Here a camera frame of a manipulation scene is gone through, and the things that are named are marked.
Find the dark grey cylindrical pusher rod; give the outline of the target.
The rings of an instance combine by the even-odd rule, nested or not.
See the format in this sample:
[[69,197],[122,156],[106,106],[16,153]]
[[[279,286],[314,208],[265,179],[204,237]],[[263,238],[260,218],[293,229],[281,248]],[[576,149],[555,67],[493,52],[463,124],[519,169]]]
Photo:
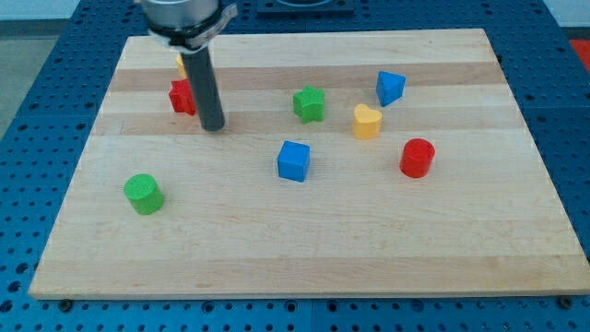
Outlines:
[[225,115],[208,48],[182,53],[181,57],[202,128],[207,132],[221,130],[225,126]]

